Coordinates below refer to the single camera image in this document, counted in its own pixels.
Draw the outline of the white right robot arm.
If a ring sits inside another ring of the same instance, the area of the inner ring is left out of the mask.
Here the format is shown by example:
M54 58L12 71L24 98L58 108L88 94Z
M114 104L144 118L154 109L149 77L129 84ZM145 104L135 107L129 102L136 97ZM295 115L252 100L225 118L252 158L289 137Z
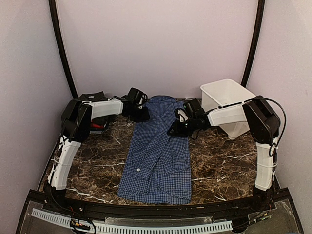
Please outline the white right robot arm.
M175 109L176 120L167 134L191 137L193 132L205 131L224 124L246 122L257 148L257 175L255 187L266 191L273 184L277 166L277 148L284 134L286 123L271 107L275 100L263 96L218 106L205 111L197 99L191 99L182 108Z

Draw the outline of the blue checked long sleeve shirt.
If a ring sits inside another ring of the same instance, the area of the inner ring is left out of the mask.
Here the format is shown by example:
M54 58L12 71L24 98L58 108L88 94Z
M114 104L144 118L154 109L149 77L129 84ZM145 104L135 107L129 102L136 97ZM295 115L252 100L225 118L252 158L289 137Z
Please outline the blue checked long sleeve shirt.
M118 197L144 202L188 204L192 196L191 155L186 137L167 134L183 103L153 96L146 104L150 119L134 125Z

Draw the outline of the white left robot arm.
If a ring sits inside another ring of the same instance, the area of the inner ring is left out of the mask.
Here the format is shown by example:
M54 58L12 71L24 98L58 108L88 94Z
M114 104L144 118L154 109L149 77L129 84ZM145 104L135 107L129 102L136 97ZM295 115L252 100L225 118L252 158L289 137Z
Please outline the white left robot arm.
M48 183L52 188L66 189L73 159L90 134L92 120L112 115L123 115L132 122L145 122L150 119L146 106L136 104L126 98L111 98L102 101L76 98L68 103L61 117L62 129L57 156L48 176Z

